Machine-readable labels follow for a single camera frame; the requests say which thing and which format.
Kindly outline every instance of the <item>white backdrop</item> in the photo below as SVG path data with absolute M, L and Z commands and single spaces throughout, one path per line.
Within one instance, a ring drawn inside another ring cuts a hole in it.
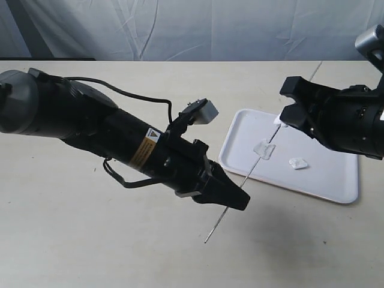
M 129 61 L 361 59 L 383 0 L 22 0 L 57 57 Z

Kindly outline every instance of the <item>warning label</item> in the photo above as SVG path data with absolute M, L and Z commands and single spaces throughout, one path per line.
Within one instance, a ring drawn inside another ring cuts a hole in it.
M 133 155 L 133 158 L 130 161 L 130 165 L 135 169 L 141 169 L 143 165 L 148 160 L 149 156 L 152 154 L 156 143 L 160 138 L 160 133 L 153 130 L 152 128 L 148 129 L 146 136 L 143 139 L 143 142 L 140 144 L 136 153 Z

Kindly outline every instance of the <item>thin metal rod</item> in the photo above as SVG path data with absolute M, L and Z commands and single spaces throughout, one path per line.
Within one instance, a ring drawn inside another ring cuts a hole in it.
M 275 132 L 273 133 L 273 135 L 271 136 L 271 138 L 269 139 L 268 141 L 268 144 L 272 142 L 272 140 L 274 139 L 274 137 L 276 136 L 277 132 L 280 130 L 281 128 L 281 125 L 279 125 Z M 250 175 L 252 174 L 253 170 L 256 168 L 257 164 L 259 163 L 261 157 L 258 157 L 258 159 L 255 161 L 255 163 L 253 164 L 251 170 L 248 172 L 248 174 L 246 175 L 246 177 L 244 178 L 243 182 L 241 183 L 241 185 L 239 186 L 239 188 L 242 188 L 245 184 L 245 182 L 247 181 L 247 179 L 250 177 Z M 207 238 L 205 239 L 204 243 L 206 244 L 208 242 L 208 240 L 210 239 L 210 237 L 212 236 L 212 234 L 215 232 L 217 226 L 220 224 L 221 220 L 223 219 L 223 217 L 225 216 L 225 214 L 227 213 L 229 207 L 226 207 L 223 211 L 223 213 L 221 213 L 220 217 L 218 218 L 218 220 L 216 221 L 216 224 L 215 226 L 212 228 L 212 230 L 210 231 L 210 233 L 208 234 Z

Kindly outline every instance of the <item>white tray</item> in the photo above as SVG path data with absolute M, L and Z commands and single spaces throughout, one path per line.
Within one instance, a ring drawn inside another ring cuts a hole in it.
M 276 130 L 276 115 L 244 109 L 237 112 L 219 154 L 219 163 L 230 172 L 247 175 L 258 156 L 253 148 Z M 358 157 L 331 151 L 291 127 L 281 128 L 272 141 L 269 160 L 261 159 L 250 178 L 348 204 L 358 198 Z M 301 157 L 309 167 L 295 170 L 291 158 Z

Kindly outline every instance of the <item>white table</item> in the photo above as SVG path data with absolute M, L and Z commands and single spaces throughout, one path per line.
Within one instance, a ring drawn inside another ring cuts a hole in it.
M 220 114 L 185 137 L 218 152 L 236 111 L 278 113 L 287 76 L 318 62 L 1 62 L 106 80 L 174 102 L 173 114 L 207 97 Z M 375 87 L 367 62 L 324 62 L 313 81 Z M 111 96 L 164 129 L 166 106 Z M 0 287 L 384 287 L 384 163 L 361 157 L 361 199 L 340 206 L 248 180 L 245 212 L 180 199 L 156 185 L 125 190 L 101 159 L 56 139 L 0 135 Z M 130 180 L 142 175 L 118 166 Z M 240 183 L 242 177 L 230 175 Z

